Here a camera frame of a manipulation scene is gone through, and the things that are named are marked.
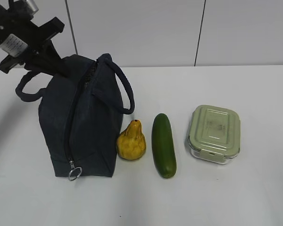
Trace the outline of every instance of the lunch bag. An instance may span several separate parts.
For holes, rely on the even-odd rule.
[[[39,122],[56,177],[111,177],[123,114],[132,114],[135,108],[131,85],[110,54],[96,61],[79,55],[63,61],[68,77],[56,74],[46,88],[26,94],[25,85],[40,73],[30,71],[16,94],[25,102],[42,98]],[[129,97],[129,109],[123,106],[116,76]]]

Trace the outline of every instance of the container lid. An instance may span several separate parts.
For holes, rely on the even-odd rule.
[[[189,142],[203,158],[220,161],[240,151],[240,119],[236,112],[201,105],[193,113]]]

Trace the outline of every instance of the zipper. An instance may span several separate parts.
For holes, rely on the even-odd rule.
[[[93,75],[94,75],[94,73],[97,69],[97,66],[98,66],[98,63],[93,62],[91,67],[85,73],[85,75],[82,76],[82,78],[80,79],[80,81],[78,83],[77,91],[75,93],[74,100],[73,100],[72,105],[70,107],[68,119],[67,119],[67,122],[66,122],[66,128],[65,128],[65,133],[64,133],[64,152],[65,152],[66,159],[71,166],[71,171],[69,172],[69,176],[68,176],[69,180],[77,179],[82,173],[82,168],[81,167],[75,167],[75,165],[74,165],[74,157],[72,155],[72,152],[71,152],[71,149],[70,149],[70,144],[69,144],[69,138],[70,138],[70,132],[71,132],[72,123],[73,123],[73,119],[74,119],[75,108],[76,108],[77,102],[79,100],[79,97],[82,93],[82,90],[87,87],[86,86],[87,83],[88,84],[90,83],[90,81],[91,81],[91,79],[92,79],[92,77],[93,77]],[[75,179],[70,179],[71,174],[77,169],[80,170],[79,175]]]

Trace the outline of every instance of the lid latch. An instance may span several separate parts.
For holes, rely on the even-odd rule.
[[[224,162],[225,161],[225,156],[221,153],[217,153],[217,152],[212,152],[212,151],[208,151],[205,149],[201,149],[200,151],[200,158],[202,159],[206,159],[209,161],[215,161],[215,162]]]

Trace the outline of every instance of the zipper pull ring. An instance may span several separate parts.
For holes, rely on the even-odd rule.
[[[80,175],[82,174],[83,172],[83,168],[78,166],[78,167],[75,167],[75,164],[74,164],[74,161],[73,160],[70,160],[70,166],[71,166],[71,170],[68,174],[68,180],[70,181],[74,181],[76,179],[78,179],[80,177]],[[77,176],[71,176],[73,174],[73,172],[75,172],[76,170],[79,170],[79,173]]]

